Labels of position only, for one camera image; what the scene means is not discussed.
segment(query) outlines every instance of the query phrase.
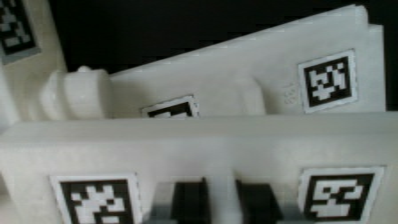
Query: white plastic block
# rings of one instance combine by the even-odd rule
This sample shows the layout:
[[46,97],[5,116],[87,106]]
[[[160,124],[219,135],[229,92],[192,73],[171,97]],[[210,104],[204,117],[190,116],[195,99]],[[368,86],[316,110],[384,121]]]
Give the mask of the white plastic block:
[[[382,26],[368,24],[366,9],[352,5],[117,72],[115,117],[139,117],[142,107],[185,95],[195,96],[201,116],[252,114],[259,97],[256,94],[245,97],[249,86],[243,95],[236,94],[233,80],[242,77],[259,85],[254,92],[263,95],[268,114],[386,111],[382,39]],[[350,76],[352,91],[341,95],[345,83],[327,78],[323,88],[330,87],[332,95],[316,108],[306,109],[300,66],[307,62],[330,62],[343,52],[352,52],[350,63],[336,78]],[[247,105],[242,98],[252,99]]]
[[[60,223],[50,176],[137,173],[147,217],[158,183],[204,177],[222,186],[231,170],[245,183],[270,184],[284,221],[295,221],[302,220],[291,211],[304,170],[380,166],[368,224],[391,224],[398,219],[396,123],[396,113],[21,123],[0,137],[0,170],[21,224]],[[224,205],[215,201],[222,198],[215,193],[213,205]],[[227,215],[224,209],[215,209],[226,212],[215,217]]]

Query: black and white square marker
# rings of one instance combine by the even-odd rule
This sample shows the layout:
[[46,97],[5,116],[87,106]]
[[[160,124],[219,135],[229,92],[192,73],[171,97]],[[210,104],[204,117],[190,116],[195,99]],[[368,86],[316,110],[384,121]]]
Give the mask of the black and white square marker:
[[194,96],[185,96],[142,108],[142,117],[187,118],[199,117],[199,107]]
[[380,187],[384,167],[304,170],[299,207],[316,223],[364,224]]
[[37,52],[23,0],[0,0],[0,56],[4,63]]
[[299,64],[304,111],[313,113],[357,100],[354,50]]
[[66,224],[142,222],[135,175],[52,176]]

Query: black slot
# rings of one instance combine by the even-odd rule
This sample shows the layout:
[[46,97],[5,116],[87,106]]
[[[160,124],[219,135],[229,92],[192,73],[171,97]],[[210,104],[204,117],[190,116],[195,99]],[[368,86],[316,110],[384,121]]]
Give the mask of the black slot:
[[208,184],[204,179],[197,183],[176,183],[171,218],[178,221],[178,224],[211,223]]
[[236,180],[243,224],[275,224],[283,212],[268,184],[243,184]]

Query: white cylinder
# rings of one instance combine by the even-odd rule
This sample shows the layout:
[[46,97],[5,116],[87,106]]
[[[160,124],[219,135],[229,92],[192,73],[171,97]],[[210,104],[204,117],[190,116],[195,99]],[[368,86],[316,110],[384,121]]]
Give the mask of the white cylinder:
[[39,94],[50,120],[110,118],[110,99],[112,86],[105,70],[91,70],[82,66],[73,73],[52,73]]

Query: black background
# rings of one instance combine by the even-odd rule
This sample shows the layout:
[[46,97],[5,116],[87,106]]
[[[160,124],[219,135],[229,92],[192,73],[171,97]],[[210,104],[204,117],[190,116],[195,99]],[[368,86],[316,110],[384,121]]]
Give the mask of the black background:
[[69,71],[114,73],[350,4],[384,25],[387,109],[398,110],[398,0],[50,0]]

